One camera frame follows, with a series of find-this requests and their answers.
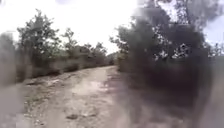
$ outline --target tree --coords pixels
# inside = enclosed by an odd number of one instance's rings
[[[194,26],[172,22],[151,1],[139,9],[130,28],[117,30],[117,39],[111,41],[120,48],[122,70],[156,88],[195,96],[209,48]]]
[[[78,42],[73,39],[73,35],[74,35],[74,32],[70,28],[67,28],[66,32],[62,35],[62,37],[67,39],[67,42],[65,42],[65,48],[69,58],[74,59],[74,57],[77,56],[78,54],[77,53],[78,49],[76,47],[76,44]]]
[[[219,0],[176,0],[175,8],[178,21],[194,25],[196,30],[202,30],[208,22],[223,14],[223,6],[219,4]]]
[[[46,66],[57,52],[58,30],[51,28],[52,21],[40,10],[25,27],[18,28],[20,34],[19,49],[25,57],[25,63],[36,67]]]

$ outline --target green foliage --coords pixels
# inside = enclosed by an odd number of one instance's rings
[[[191,24],[170,21],[153,2],[139,12],[130,28],[119,27],[118,38],[111,38],[120,48],[119,70],[150,87],[195,96],[202,74],[210,70],[203,34]]]
[[[96,47],[78,45],[74,32],[67,28],[62,42],[53,21],[37,10],[37,14],[24,27],[18,28],[17,74],[28,77],[58,74],[83,68],[106,65],[106,49],[102,43]]]

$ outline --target dirt road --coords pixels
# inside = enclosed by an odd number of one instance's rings
[[[22,97],[17,101],[25,103],[25,109],[4,117],[2,128],[186,126],[184,116],[172,115],[152,97],[142,98],[141,93],[129,89],[115,67],[27,80],[16,87]]]

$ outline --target dirt trail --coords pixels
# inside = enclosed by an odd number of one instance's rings
[[[2,128],[186,127],[185,118],[168,113],[155,97],[129,89],[115,67],[27,80],[18,87],[26,109],[11,116],[13,126]]]

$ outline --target sky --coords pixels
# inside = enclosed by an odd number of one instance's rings
[[[11,31],[18,38],[17,27],[23,27],[40,9],[49,18],[54,18],[54,28],[63,33],[67,27],[74,31],[81,44],[104,42],[108,52],[117,47],[108,41],[115,28],[127,24],[137,7],[137,0],[2,0],[0,5],[0,33]],[[172,4],[164,6],[174,15]],[[210,42],[223,42],[224,16],[217,18],[204,29]]]

